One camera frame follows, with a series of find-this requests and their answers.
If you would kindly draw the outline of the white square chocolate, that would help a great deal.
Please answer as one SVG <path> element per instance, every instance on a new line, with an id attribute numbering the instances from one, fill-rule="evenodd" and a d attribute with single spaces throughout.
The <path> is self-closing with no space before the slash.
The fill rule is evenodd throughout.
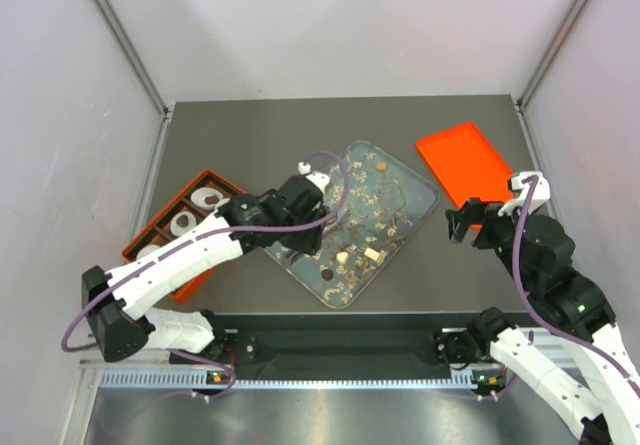
<path id="1" fill-rule="evenodd" d="M 375 261 L 375 262 L 377 262 L 377 261 L 379 260 L 379 257 L 380 257 L 380 253 L 379 253 L 378 251 L 376 251 L 376 250 L 372 249 L 372 248 L 367 248 L 367 249 L 364 251 L 364 255 L 365 255 L 368 259 L 370 259 L 370 260 L 372 260 L 372 261 Z"/>

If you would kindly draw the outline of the dark oval chocolate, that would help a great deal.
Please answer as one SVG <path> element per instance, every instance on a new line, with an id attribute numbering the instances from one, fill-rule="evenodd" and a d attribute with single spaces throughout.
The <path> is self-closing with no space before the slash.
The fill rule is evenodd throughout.
<path id="1" fill-rule="evenodd" d="M 182 228 L 188 228 L 190 227 L 190 219 L 188 216 L 186 215 L 182 215 L 180 216 L 177 220 L 176 223 L 178 226 L 182 227 Z"/>

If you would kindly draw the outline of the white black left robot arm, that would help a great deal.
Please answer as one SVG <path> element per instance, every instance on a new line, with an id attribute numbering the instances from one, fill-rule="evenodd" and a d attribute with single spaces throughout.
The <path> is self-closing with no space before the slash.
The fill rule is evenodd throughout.
<path id="1" fill-rule="evenodd" d="M 275 243 L 303 254 L 321 245 L 328 175 L 290 177 L 260 197 L 239 194 L 181 237 L 127 265 L 82 276 L 87 321 L 107 362 L 141 350 L 180 350 L 216 361 L 226 352 L 224 327 L 208 310 L 176 312 L 157 302 L 218 265 Z"/>

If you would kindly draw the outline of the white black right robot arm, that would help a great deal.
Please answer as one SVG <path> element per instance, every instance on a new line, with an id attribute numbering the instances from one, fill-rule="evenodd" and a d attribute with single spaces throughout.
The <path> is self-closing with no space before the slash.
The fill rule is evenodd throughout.
<path id="1" fill-rule="evenodd" d="M 583 377 L 576 381 L 539 351 L 521 328 L 496 308 L 468 323 L 465 348 L 441 356 L 461 362 L 492 360 L 533 390 L 582 444 L 639 441 L 639 376 L 626 352 L 616 316 L 600 287 L 572 264 L 574 241 L 555 219 L 514 211 L 498 202 L 468 200 L 445 213 L 449 238 L 491 250 L 524 294 L 531 317 L 554 334 Z"/>

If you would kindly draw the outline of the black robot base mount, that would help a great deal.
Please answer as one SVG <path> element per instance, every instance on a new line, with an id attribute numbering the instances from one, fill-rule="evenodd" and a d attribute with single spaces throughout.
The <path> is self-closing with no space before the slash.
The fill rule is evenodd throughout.
<path id="1" fill-rule="evenodd" d="M 427 366 L 482 363 L 507 325 L 496 310 L 471 313 L 223 315 L 219 348 L 248 368 L 337 367 L 389 358 Z"/>

